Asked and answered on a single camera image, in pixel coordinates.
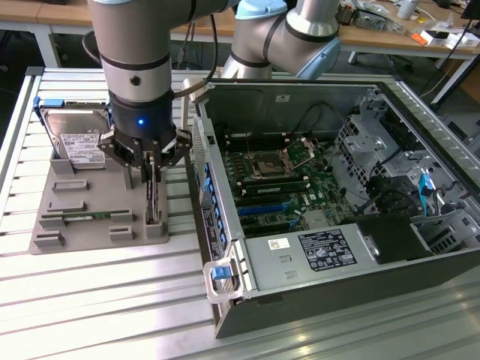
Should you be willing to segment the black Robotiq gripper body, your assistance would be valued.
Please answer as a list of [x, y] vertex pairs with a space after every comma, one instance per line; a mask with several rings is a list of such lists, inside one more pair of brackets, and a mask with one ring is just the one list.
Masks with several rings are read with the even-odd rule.
[[142, 140], [144, 154], [152, 154], [152, 141], [158, 141], [161, 148], [168, 146], [176, 137], [173, 123], [173, 98], [170, 93], [148, 102], [122, 100], [111, 94], [110, 106], [114, 129]]

